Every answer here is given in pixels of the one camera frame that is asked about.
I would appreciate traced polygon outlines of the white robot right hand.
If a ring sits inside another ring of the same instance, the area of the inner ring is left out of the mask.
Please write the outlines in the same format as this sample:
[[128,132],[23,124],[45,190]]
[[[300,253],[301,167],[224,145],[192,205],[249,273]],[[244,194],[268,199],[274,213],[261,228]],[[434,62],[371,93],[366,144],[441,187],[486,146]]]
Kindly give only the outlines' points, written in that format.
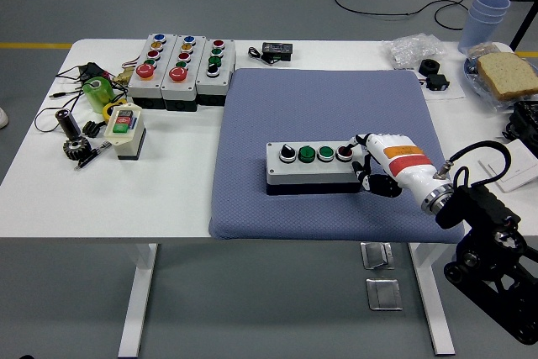
[[453,186],[440,174],[425,153],[405,135],[356,135],[342,151],[348,155],[360,145],[364,162],[352,164],[356,178],[364,190],[388,197],[397,197],[404,189],[414,195],[423,211],[436,214],[453,194]]

